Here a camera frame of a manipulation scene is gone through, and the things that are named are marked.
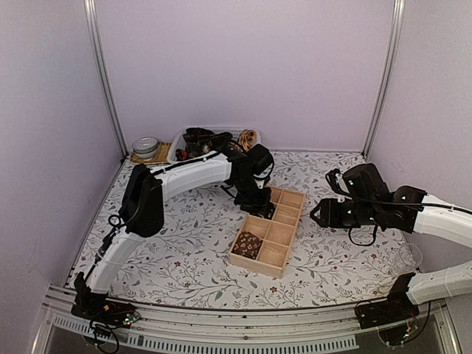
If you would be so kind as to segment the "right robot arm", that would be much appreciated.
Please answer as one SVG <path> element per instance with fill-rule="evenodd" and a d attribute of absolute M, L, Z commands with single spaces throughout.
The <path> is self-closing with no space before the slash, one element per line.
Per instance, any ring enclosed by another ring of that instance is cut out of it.
<path fill-rule="evenodd" d="M 398 229 L 432 235 L 471 246 L 471 211 L 447 203 L 425 190 L 402 186 L 389 191 L 373 163 L 358 164 L 346 172 L 339 169 L 325 176 L 335 198 L 323 198 L 310 212 L 322 228 Z M 471 292 L 471 263 L 429 273 L 399 275 L 385 300 L 360 305 L 355 315 L 361 328 L 406 320 L 419 313 L 419 305 Z"/>

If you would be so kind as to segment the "wooden divided box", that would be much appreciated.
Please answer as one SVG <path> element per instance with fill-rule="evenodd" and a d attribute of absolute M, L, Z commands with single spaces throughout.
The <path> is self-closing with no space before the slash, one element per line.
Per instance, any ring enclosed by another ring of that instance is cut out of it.
<path fill-rule="evenodd" d="M 271 201 L 275 211 L 271 220 L 247 215 L 237 236 L 249 231 L 258 236 L 263 244 L 257 259 L 249 259 L 232 253 L 229 249 L 229 263 L 274 278 L 281 278 L 288 264 L 292 245 L 305 203 L 305 195 L 279 187 L 271 188 Z"/>

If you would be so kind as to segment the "black white floral tie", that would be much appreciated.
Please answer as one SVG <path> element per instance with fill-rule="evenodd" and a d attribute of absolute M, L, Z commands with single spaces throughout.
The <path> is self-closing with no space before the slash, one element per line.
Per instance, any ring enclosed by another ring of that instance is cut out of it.
<path fill-rule="evenodd" d="M 271 220 L 274 214 L 274 208 L 272 209 L 267 209 L 267 210 L 259 210 L 252 212 L 251 215 L 258 217 L 258 218 L 263 218 L 263 219 L 268 219 Z"/>

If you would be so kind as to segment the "white plastic basket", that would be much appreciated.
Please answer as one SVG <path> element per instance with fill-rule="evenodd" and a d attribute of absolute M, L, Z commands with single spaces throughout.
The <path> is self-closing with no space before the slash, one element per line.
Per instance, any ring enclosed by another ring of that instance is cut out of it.
<path fill-rule="evenodd" d="M 176 160 L 176 149 L 185 149 L 186 147 L 186 142 L 184 141 L 183 134 L 186 132 L 187 128 L 206 128 L 208 130 L 211 130 L 215 133 L 223 133 L 225 131 L 230 132 L 233 137 L 232 139 L 237 141 L 240 133 L 244 130 L 254 130 L 257 133 L 257 140 L 254 145 L 261 143 L 261 132 L 255 128 L 224 128 L 224 127 L 211 127 L 211 126 L 201 126 L 201 127 L 185 127 L 182 128 L 175 136 L 175 139 L 173 140 L 170 151 L 167 154 L 167 161 L 171 164 L 178 162 Z"/>

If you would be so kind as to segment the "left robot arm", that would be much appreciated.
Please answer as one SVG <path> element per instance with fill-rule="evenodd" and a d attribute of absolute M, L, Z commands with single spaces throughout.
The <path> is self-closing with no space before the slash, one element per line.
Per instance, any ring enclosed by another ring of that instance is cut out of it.
<path fill-rule="evenodd" d="M 117 222 L 103 238 L 89 270 L 79 272 L 74 280 L 72 314 L 116 325 L 135 312 L 133 305 L 107 299 L 111 282 L 131 253 L 161 231 L 164 203 L 182 192 L 222 182 L 236 188 L 234 203 L 242 210 L 269 216 L 274 207 L 267 183 L 273 167 L 274 158 L 263 145 L 241 152 L 229 142 L 200 157 L 160 169 L 135 166 L 114 215 Z"/>

